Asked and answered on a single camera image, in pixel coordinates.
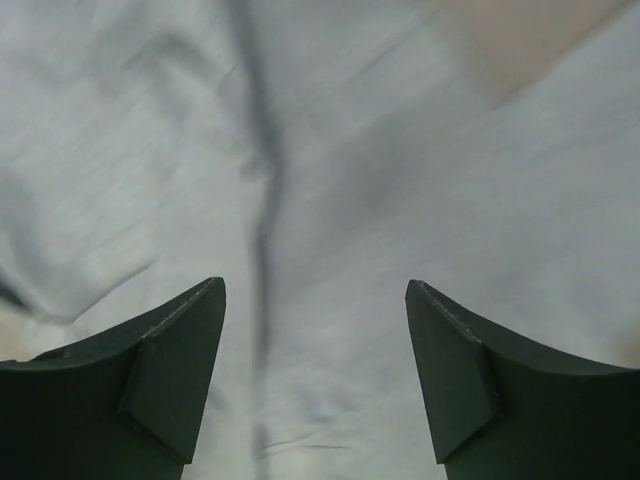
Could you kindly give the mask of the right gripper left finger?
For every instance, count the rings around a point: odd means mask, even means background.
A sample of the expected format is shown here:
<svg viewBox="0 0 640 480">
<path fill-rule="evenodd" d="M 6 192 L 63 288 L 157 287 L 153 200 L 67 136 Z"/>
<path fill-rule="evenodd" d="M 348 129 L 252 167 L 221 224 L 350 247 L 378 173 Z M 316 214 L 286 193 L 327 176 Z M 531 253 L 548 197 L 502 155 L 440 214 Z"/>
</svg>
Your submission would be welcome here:
<svg viewBox="0 0 640 480">
<path fill-rule="evenodd" d="M 84 340 L 1 365 L 5 479 L 178 479 L 226 307 L 220 278 Z"/>
</svg>

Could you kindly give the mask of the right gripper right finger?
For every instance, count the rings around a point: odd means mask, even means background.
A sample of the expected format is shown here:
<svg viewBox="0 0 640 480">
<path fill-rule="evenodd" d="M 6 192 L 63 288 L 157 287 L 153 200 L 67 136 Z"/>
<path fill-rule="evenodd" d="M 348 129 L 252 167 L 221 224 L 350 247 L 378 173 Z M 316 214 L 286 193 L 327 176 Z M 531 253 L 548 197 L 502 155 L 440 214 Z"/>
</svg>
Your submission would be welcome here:
<svg viewBox="0 0 640 480">
<path fill-rule="evenodd" d="M 483 318 L 428 284 L 405 296 L 436 461 L 450 479 L 639 475 L 639 373 Z"/>
</svg>

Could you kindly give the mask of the grey long sleeve shirt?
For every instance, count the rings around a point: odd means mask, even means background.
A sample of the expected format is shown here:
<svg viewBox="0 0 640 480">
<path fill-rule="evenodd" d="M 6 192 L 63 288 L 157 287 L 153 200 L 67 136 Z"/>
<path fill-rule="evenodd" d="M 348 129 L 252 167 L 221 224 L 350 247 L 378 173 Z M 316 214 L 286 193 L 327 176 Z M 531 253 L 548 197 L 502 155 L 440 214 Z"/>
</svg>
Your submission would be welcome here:
<svg viewBox="0 0 640 480">
<path fill-rule="evenodd" d="M 5 1 L 1 356 L 209 276 L 189 479 L 440 479 L 404 290 L 639 363 L 639 5 L 520 89 L 590 1 Z"/>
</svg>

